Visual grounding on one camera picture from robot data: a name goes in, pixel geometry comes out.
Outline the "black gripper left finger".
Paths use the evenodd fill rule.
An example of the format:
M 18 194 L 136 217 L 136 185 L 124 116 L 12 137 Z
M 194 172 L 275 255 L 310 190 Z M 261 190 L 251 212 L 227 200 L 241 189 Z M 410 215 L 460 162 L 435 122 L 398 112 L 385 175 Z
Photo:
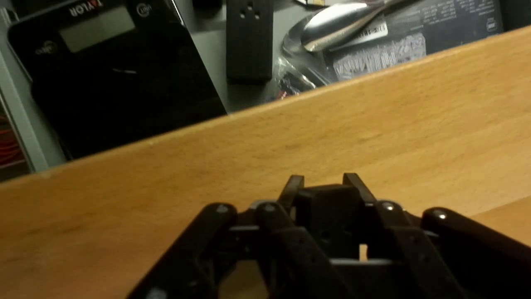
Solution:
M 267 299 L 350 299 L 352 287 L 317 240 L 277 202 L 237 212 L 207 204 L 126 299 L 219 299 L 221 283 L 254 260 Z

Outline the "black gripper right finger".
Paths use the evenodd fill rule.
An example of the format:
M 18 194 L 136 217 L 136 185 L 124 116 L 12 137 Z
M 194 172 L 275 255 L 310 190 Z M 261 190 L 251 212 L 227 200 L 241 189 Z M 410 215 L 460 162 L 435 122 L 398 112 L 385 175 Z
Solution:
M 443 205 L 413 215 L 357 172 L 342 182 L 358 195 L 367 257 L 398 265 L 412 299 L 531 299 L 529 245 Z

